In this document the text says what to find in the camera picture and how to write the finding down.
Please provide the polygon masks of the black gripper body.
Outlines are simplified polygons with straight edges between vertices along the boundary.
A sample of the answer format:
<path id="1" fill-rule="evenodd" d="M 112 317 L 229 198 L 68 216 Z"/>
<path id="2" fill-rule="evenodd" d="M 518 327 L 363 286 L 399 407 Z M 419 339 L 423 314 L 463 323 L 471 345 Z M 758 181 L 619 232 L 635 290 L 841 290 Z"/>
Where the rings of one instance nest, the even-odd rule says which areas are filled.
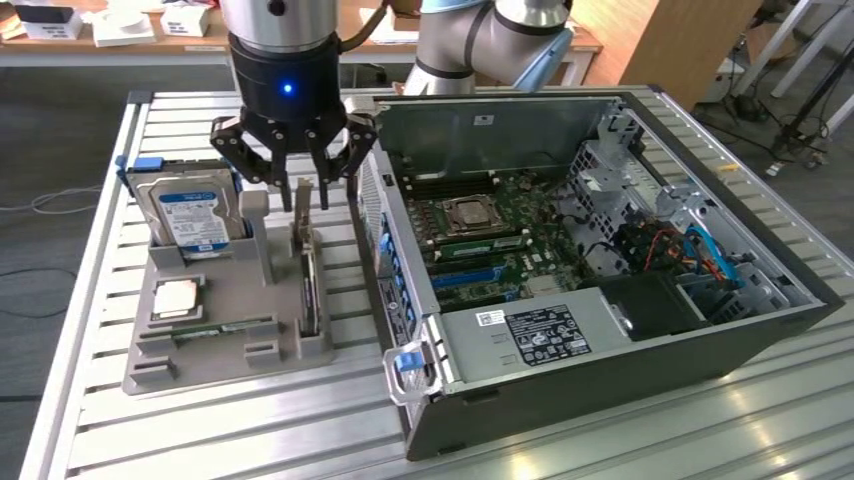
<path id="1" fill-rule="evenodd" d="M 339 89 L 337 36 L 315 48 L 289 53 L 257 50 L 237 36 L 228 37 L 232 66 L 244 107 L 284 126 L 293 135 L 291 153 L 305 150 L 305 131 L 331 141 L 345 126 Z"/>

